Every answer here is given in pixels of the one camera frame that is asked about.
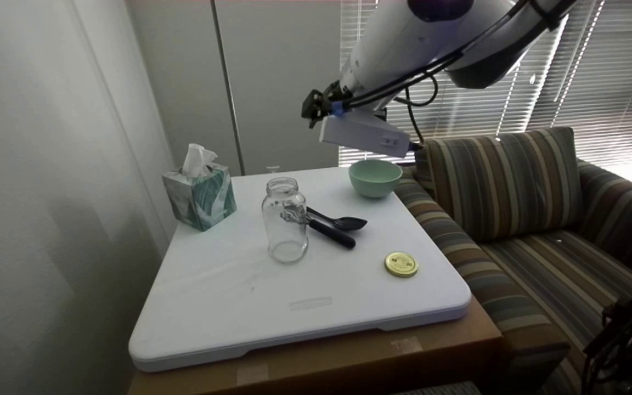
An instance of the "striped couch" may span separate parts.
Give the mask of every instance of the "striped couch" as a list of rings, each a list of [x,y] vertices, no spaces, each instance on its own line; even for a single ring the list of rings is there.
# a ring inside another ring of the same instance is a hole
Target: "striped couch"
[[[632,183],[573,130],[434,139],[397,195],[505,335],[494,392],[580,392],[602,311],[632,296]]]

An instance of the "tissue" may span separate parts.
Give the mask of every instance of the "tissue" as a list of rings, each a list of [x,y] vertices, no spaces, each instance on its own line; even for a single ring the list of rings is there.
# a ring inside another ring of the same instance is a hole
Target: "tissue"
[[[216,152],[191,142],[181,174],[163,175],[173,215],[198,230],[236,213],[230,174],[216,159]]]

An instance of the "white tabletop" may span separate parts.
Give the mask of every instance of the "white tabletop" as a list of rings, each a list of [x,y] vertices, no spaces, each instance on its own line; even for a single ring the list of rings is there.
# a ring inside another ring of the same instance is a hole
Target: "white tabletop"
[[[466,316],[467,282],[447,263],[396,193],[356,195],[347,169],[279,174],[299,180],[310,206],[364,218],[345,249],[310,233],[299,263],[268,254],[262,223],[265,183],[236,178],[237,213],[206,233],[177,226],[129,341],[140,370],[239,358],[253,348],[363,328],[405,328]],[[385,269],[385,257],[419,262],[410,279]]]

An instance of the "small bowl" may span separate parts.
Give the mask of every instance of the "small bowl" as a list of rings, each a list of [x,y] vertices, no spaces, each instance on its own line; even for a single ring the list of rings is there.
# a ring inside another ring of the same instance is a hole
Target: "small bowl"
[[[405,169],[400,165],[378,157],[361,159],[349,169],[356,193],[372,200],[387,197],[402,180],[402,174]]]

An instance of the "clear glass jar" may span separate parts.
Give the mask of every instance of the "clear glass jar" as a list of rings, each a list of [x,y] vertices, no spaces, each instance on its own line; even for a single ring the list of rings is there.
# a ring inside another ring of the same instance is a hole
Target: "clear glass jar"
[[[264,223],[275,262],[299,262],[310,247],[308,200],[294,178],[272,178],[265,184]]]

